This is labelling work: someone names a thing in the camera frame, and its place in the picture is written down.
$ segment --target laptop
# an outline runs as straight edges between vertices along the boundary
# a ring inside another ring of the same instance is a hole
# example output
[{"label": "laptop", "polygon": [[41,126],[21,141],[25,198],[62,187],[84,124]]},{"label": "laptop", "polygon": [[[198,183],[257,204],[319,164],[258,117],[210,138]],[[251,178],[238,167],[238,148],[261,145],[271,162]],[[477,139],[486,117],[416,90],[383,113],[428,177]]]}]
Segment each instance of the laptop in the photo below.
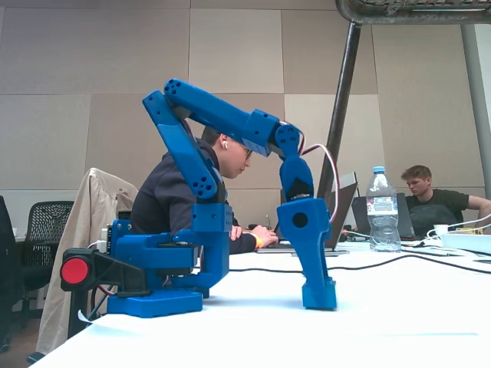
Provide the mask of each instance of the laptop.
[{"label": "laptop", "polygon": [[[358,228],[357,232],[369,235],[371,229],[370,222],[368,222],[367,197],[355,198],[351,207]],[[397,194],[397,212],[399,215],[397,230],[399,231],[400,239],[418,240],[418,237],[414,234],[413,223],[411,221],[404,193]]]},{"label": "laptop", "polygon": [[[344,220],[348,214],[348,211],[353,202],[355,193],[357,192],[358,184],[354,183],[349,186],[345,186],[339,190],[339,203],[338,203],[338,214],[331,224],[331,239],[325,242],[326,251],[334,251],[336,244],[341,236]],[[329,212],[332,214],[334,209],[334,193],[332,192],[328,197],[328,208]],[[275,227],[275,233],[278,236],[279,243],[270,245],[267,248],[256,249],[257,253],[295,253],[295,249],[292,247],[288,239],[285,239],[282,234],[282,230],[279,227],[279,223]]]}]

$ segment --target young man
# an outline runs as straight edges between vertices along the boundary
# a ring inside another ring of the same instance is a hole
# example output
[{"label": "young man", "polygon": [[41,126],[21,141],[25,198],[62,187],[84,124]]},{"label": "young man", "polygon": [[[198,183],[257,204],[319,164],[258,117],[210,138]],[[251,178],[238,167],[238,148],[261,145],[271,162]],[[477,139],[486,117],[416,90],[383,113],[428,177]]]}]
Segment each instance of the young man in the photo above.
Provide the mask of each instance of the young man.
[{"label": "young man", "polygon": [[[413,193],[406,197],[407,207],[411,210],[417,205],[444,205],[455,216],[457,222],[463,222],[462,211],[465,209],[479,210],[479,219],[491,213],[491,201],[485,198],[467,195],[453,190],[432,189],[431,171],[425,166],[410,167],[401,176]],[[491,223],[491,218],[478,222],[476,227]]]},{"label": "young man", "polygon": [[[250,166],[252,151],[242,144],[206,127],[197,140],[203,155],[213,161],[220,175],[234,179]],[[196,197],[189,189],[173,157],[166,153],[148,176],[135,198],[131,225],[136,234],[176,234],[191,227],[191,209]],[[230,232],[230,254],[254,251],[278,241],[274,232],[263,226],[242,230],[234,218]]]}]

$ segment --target dark jacket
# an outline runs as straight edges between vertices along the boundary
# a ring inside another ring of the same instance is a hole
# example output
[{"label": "dark jacket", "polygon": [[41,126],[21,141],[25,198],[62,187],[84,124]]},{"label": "dark jacket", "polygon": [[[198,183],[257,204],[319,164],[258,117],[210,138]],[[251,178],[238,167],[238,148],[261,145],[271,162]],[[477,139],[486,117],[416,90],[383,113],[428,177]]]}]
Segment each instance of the dark jacket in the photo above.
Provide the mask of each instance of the dark jacket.
[{"label": "dark jacket", "polygon": [[[203,155],[210,158],[219,170],[218,158],[213,148],[202,140],[198,140],[198,144]],[[170,232],[174,235],[183,228],[191,228],[191,206],[194,203],[196,197],[189,189],[173,157],[166,153],[135,198],[130,217],[133,233]],[[233,224],[239,226],[235,217]],[[250,234],[242,234],[235,241],[230,241],[231,255],[254,251],[254,248],[255,238]]]}]

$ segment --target yellow object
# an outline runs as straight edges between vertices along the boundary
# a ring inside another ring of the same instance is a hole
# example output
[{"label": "yellow object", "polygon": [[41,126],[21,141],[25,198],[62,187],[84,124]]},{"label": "yellow object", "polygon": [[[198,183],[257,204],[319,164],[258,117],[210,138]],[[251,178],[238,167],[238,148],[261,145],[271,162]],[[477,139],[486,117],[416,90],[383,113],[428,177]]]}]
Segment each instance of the yellow object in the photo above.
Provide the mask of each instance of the yellow object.
[{"label": "yellow object", "polygon": [[254,238],[255,238],[255,247],[261,249],[264,247],[264,243],[262,242],[262,239],[257,236],[256,234],[250,233]]},{"label": "yellow object", "polygon": [[459,232],[457,234],[474,234],[474,235],[482,235],[484,234],[484,229],[480,228],[479,230],[475,228],[458,228]]}]

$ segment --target bottle label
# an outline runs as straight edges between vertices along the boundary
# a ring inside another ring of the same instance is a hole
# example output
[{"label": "bottle label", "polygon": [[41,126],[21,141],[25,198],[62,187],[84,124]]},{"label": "bottle label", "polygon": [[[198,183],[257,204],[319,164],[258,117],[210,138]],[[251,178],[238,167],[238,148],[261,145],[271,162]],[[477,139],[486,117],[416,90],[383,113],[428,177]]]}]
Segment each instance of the bottle label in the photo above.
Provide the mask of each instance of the bottle label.
[{"label": "bottle label", "polygon": [[367,213],[375,215],[397,215],[397,197],[373,197],[367,199]]}]

